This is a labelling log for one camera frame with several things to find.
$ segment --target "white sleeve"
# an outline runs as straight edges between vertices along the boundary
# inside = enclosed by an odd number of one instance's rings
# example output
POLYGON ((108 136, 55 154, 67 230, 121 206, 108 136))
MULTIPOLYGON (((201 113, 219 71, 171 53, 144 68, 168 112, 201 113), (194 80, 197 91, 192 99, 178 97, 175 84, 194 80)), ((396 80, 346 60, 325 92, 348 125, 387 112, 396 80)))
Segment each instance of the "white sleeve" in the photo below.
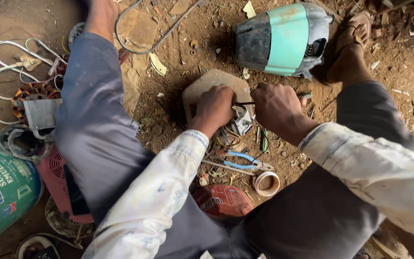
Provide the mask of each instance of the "white sleeve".
POLYGON ((315 128, 298 148, 414 235, 413 151, 335 123, 315 128))
POLYGON ((151 259, 181 209, 208 138, 188 130, 162 150, 110 209, 84 259, 151 259))

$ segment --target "dusty floor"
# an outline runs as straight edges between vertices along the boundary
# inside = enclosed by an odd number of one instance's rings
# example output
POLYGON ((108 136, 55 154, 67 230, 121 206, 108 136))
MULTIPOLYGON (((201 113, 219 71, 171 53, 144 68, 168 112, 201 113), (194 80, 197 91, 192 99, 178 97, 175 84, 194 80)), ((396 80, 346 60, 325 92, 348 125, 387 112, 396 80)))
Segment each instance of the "dusty floor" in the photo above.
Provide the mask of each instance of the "dusty floor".
MULTIPOLYGON (((167 104, 170 110, 183 119, 181 92, 190 83, 197 79, 206 70, 218 68, 228 73, 241 76, 241 69, 231 63, 231 34, 230 26, 246 19, 246 15, 241 11, 247 1, 245 0, 211 0, 206 7, 199 7, 185 19, 180 28, 175 30, 167 40, 156 51, 160 61, 167 67, 165 77, 158 75, 152 68, 147 69, 147 76, 141 82, 140 99, 133 118, 143 120, 151 118, 154 123, 143 127, 140 134, 142 144, 148 149, 158 152, 175 138, 182 129, 173 123, 174 118, 170 118, 168 113, 157 102, 167 104), (217 25, 224 19, 224 27, 217 25), (198 53, 191 55, 189 42, 198 40, 201 48, 198 53), (211 58, 212 53, 209 49, 221 48, 216 61, 211 58), (163 93, 164 97, 157 97, 158 93, 163 93)), ((292 0, 253 0, 252 4, 256 13, 261 13, 269 9, 292 3, 292 0)), ((340 13, 349 12, 353 6, 351 0, 324 0, 330 8, 340 9, 340 13)), ((121 2, 131 4, 129 0, 121 2)), ((168 14, 175 0, 158 0, 156 8, 153 9, 149 0, 144 0, 138 10, 159 18, 159 30, 165 32, 176 19, 172 19, 168 14)), ((369 44, 366 50, 366 61, 370 66, 376 61, 379 65, 372 71, 378 81, 385 84, 388 91, 394 97, 402 117, 407 127, 414 133, 414 8, 407 8, 405 13, 402 10, 395 10, 389 13, 390 24, 384 25, 382 37, 369 44)), ((381 16, 375 16, 374 25, 380 26, 381 16)), ((36 38, 43 40, 57 53, 64 53, 61 47, 62 37, 67 37, 72 26, 81 21, 81 13, 74 1, 68 0, 0 0, 0 32, 5 32, 0 36, 1 40, 14 40, 24 44, 31 36, 24 30, 28 30, 36 38)), ((0 47, 0 58, 11 64, 12 56, 19 52, 19 49, 11 46, 0 47)), ((37 68, 34 75, 42 76, 49 68, 45 65, 37 68)), ((322 111, 336 97, 340 88, 326 87, 317 80, 312 82, 302 78, 284 78, 270 74, 251 72, 248 79, 250 88, 254 88, 260 81, 268 83, 289 84, 300 93, 312 92, 313 98, 308 103, 305 112, 310 113, 315 107, 315 119, 320 122, 336 121, 336 105, 330 106, 322 111)), ((0 76, 0 93, 11 96, 16 89, 23 84, 18 79, 18 74, 5 72, 0 76)), ((14 119, 10 105, 3 100, 0 101, 0 118, 4 120, 14 119)), ((251 134, 245 142, 247 143, 249 154, 256 156, 260 154, 258 146, 255 144, 255 135, 251 134)), ((270 153, 264 154, 260 160, 268 162, 275 168, 279 175, 281 188, 294 182, 304 169, 310 164, 310 160, 282 140, 274 140, 275 135, 270 134, 270 153)), ((199 175, 210 170, 210 166, 202 166, 199 175)), ((223 178, 210 177, 210 183, 229 182, 231 172, 223 178)), ((243 184, 251 181, 248 177, 239 176, 233 182, 238 188, 248 190, 255 206, 266 200, 257 195, 254 191, 243 184)), ((20 239, 37 232, 53 233, 44 219, 44 206, 47 201, 47 194, 27 215, 22 217, 13 226, 0 235, 0 258, 9 258, 9 254, 17 245, 20 239)), ((64 245, 59 247, 63 258, 79 258, 79 250, 69 249, 64 245)))

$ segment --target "blue-handled pliers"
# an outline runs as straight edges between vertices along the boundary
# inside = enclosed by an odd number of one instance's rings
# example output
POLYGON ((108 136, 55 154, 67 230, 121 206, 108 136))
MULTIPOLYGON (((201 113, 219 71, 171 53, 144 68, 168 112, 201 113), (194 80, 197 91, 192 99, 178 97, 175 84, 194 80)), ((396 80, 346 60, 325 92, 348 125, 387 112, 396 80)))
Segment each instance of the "blue-handled pliers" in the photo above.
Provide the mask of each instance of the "blue-handled pliers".
POLYGON ((261 162, 261 161, 259 161, 257 159, 254 159, 253 157, 251 157, 247 154, 244 154, 244 153, 234 152, 234 151, 228 150, 226 152, 226 155, 227 156, 242 157, 242 158, 245 158, 248 161, 252 162, 251 164, 248 164, 248 165, 238 165, 238 164, 235 164, 233 162, 223 160, 223 164, 231 166, 231 167, 235 167, 235 168, 238 168, 238 169, 255 169, 255 170, 261 170, 261 171, 271 171, 271 170, 274 169, 268 163, 261 162))

